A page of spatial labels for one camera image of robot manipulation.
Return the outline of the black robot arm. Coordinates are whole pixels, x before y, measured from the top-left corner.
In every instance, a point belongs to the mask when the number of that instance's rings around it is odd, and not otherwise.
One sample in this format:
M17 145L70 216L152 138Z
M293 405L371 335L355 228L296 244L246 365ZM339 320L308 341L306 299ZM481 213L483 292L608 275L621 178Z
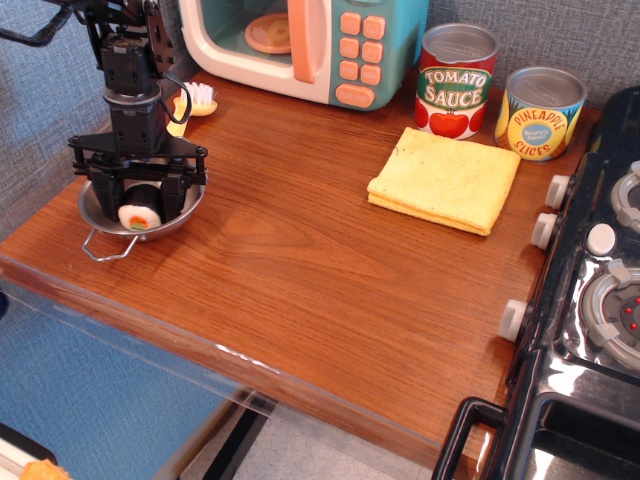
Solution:
M160 216L170 221L184 207L187 190L205 185L207 151L173 137L170 122L185 123L163 97L161 82L186 85L172 74L174 47L156 1L61 1L58 13L38 38L49 43L70 17L89 35L97 67L104 75L103 98L110 110L107 133L74 136L74 172L94 188L105 216L114 220L124 203L128 180L156 182Z

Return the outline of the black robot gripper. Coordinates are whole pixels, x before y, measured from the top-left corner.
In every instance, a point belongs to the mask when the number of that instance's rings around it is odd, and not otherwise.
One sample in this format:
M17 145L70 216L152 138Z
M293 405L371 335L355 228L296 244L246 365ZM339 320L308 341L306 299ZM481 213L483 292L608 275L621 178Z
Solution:
M175 115L161 97L107 97L105 101L112 130L68 140L74 150L75 173L87 176L94 169L126 179L162 180L163 217L165 222L172 221L182 211L187 184L207 183L207 149L175 137L167 130L168 122L186 124L193 103L185 102L184 112ZM118 220L124 196L124 181L117 176L91 177L101 211L111 221Z

